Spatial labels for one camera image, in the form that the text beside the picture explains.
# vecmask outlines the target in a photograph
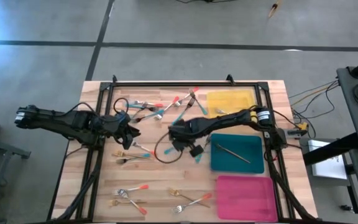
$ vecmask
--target concrete floor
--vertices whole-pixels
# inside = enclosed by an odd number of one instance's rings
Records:
[[[116,0],[104,42],[358,47],[358,0],[284,1],[267,20],[274,2]],[[96,42],[107,5],[108,0],[0,0],[0,40]],[[16,109],[71,108],[93,50],[0,45],[0,140],[32,151],[28,161],[14,158],[6,174],[0,218],[8,223],[46,219],[67,144],[48,131],[16,128]],[[110,47],[101,49],[93,80],[110,80],[113,74],[119,80],[222,80],[230,73],[237,80],[285,80],[293,95],[334,80],[335,70],[348,65],[358,65],[358,52]],[[312,122],[318,137],[339,138],[354,128],[340,89],[329,95],[336,110]],[[328,109],[320,98],[305,115]],[[319,217],[358,223],[358,215],[337,207],[350,203],[346,188],[322,182],[311,181]]]

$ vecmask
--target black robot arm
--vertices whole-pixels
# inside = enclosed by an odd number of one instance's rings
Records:
[[[15,123],[18,128],[42,128],[70,139],[76,139],[87,147],[101,147],[101,137],[113,137],[124,149],[129,149],[138,129],[128,125],[131,118],[121,111],[114,116],[99,116],[94,111],[69,111],[39,109],[34,105],[19,108]]]
[[[193,118],[188,121],[181,119],[168,128],[168,135],[176,150],[182,151],[185,147],[190,147],[190,154],[195,157],[203,152],[201,146],[193,145],[196,139],[212,131],[238,125],[250,126],[256,131],[267,132],[272,149],[281,149],[287,145],[284,131],[273,125],[269,109],[260,106],[211,119]]]

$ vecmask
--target plastic tray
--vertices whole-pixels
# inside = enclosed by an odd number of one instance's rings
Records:
[[[273,182],[269,177],[219,176],[218,217],[224,220],[277,222]]]

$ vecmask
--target metal fork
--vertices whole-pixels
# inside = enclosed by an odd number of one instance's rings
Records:
[[[194,202],[190,202],[190,203],[187,204],[187,205],[179,205],[179,206],[175,207],[174,209],[172,209],[172,212],[173,212],[173,213],[181,213],[181,212],[184,211],[184,209],[185,209],[187,206],[193,205],[193,204],[195,204],[195,203],[197,203],[197,202],[200,202],[200,201],[202,201],[202,200],[208,199],[208,198],[210,198],[210,197],[212,197],[212,194],[211,194],[211,193],[208,193],[208,194],[202,196],[201,198],[195,200]]]
[[[144,208],[138,206],[132,199],[128,197],[128,194],[125,190],[118,190],[118,194],[121,195],[123,198],[128,199],[143,215],[147,214],[147,211]]]

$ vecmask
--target wooden tabletop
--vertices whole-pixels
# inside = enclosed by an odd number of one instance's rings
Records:
[[[281,112],[291,119],[291,108],[284,81],[274,80],[266,82],[269,84],[270,96],[274,110]],[[80,101],[87,102],[95,108],[99,93],[99,85],[100,82],[84,82]],[[206,94],[208,92],[246,90],[247,88],[248,87],[240,86],[202,87],[196,92],[196,95],[199,102],[206,107]],[[125,97],[129,101],[139,100],[148,101],[150,103],[163,103],[164,105],[167,105],[175,96],[184,97],[187,92],[188,87],[115,87],[112,102],[120,97]],[[171,125],[172,121],[175,120],[183,111],[186,104],[187,101],[179,108],[170,108],[167,110],[161,121],[156,121],[151,118],[145,119],[138,124],[132,124],[133,127],[138,128],[141,132],[141,135],[135,138],[136,142],[150,150],[153,150],[155,143],[167,132],[168,126]],[[102,105],[102,111],[104,111],[105,105],[106,104],[104,102]],[[88,110],[88,108],[81,106],[79,107],[79,110]],[[135,111],[137,111],[137,109],[130,109],[129,114],[134,114]],[[183,118],[187,120],[200,116],[204,116],[200,108],[193,106],[185,113]],[[275,117],[279,128],[293,128],[293,126],[284,118],[278,115]],[[256,135],[262,137],[260,132],[254,131],[250,127],[246,126],[231,127],[221,129],[216,132]],[[205,138],[197,140],[197,142],[201,145],[203,145],[204,141]],[[298,141],[296,140],[288,140],[288,143],[298,145]],[[164,144],[168,147],[168,141],[162,141],[161,147],[165,147]],[[72,141],[69,144],[68,153],[79,147],[80,145],[77,142]],[[119,165],[116,164],[118,157],[113,155],[113,152],[116,151],[123,151],[122,146],[117,144],[113,139],[108,139],[104,147],[98,195],[94,210],[94,222],[228,222],[228,220],[220,220],[216,215],[214,195],[216,178],[219,175],[247,175],[212,172],[209,167],[208,153],[204,153],[204,156],[199,164],[196,164],[195,160],[189,155],[189,153],[185,152],[183,157],[173,164],[163,164],[156,159],[138,159],[124,165]],[[145,151],[136,147],[131,147],[126,152],[138,155],[145,153]],[[301,151],[295,147],[288,147],[283,150],[283,156],[292,192],[306,208],[306,210],[313,216],[317,217],[316,207]],[[60,185],[58,186],[58,193],[52,218],[56,218],[61,215],[78,193],[83,176],[85,158],[86,149],[82,149],[70,155],[66,159]],[[265,162],[265,172],[263,174],[252,176],[269,177],[269,170],[267,167],[267,163]],[[139,204],[147,210],[146,215],[142,215],[131,204],[119,204],[118,206],[113,207],[110,206],[110,200],[115,198],[121,200],[119,197],[112,194],[115,190],[130,189],[145,184],[149,185],[149,189],[131,192],[130,196],[134,200],[143,200],[147,202]],[[187,208],[186,211],[181,214],[173,214],[170,211],[173,207],[186,204],[188,201],[183,198],[170,195],[168,193],[169,187],[181,190],[184,194],[193,198],[199,198],[205,193],[212,193],[213,197],[205,201],[205,203],[211,208],[207,208],[202,205],[195,205],[191,208]],[[90,191],[88,192],[86,201],[89,199],[89,194]],[[280,198],[283,211],[285,214],[288,214],[285,196],[281,190]],[[83,212],[84,215],[87,214],[87,211],[88,204],[85,203],[85,209]]]

